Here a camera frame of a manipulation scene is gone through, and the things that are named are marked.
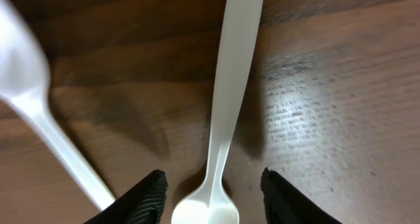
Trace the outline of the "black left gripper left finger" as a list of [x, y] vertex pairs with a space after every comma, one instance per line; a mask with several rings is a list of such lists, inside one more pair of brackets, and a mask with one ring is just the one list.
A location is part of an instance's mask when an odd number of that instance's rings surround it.
[[156, 169], [85, 224], [158, 224], [165, 209], [167, 188], [165, 172]]

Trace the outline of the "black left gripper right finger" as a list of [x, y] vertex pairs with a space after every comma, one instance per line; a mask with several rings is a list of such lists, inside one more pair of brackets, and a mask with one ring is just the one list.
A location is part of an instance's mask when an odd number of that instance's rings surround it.
[[341, 224], [274, 170], [264, 169], [261, 190], [268, 224]]

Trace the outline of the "thin white spoon long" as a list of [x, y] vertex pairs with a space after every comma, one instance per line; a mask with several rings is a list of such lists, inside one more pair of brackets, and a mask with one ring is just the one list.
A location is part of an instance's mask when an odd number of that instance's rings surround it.
[[175, 206], [172, 224], [239, 223], [222, 176], [249, 79], [264, 0], [226, 0], [213, 90], [205, 177]]

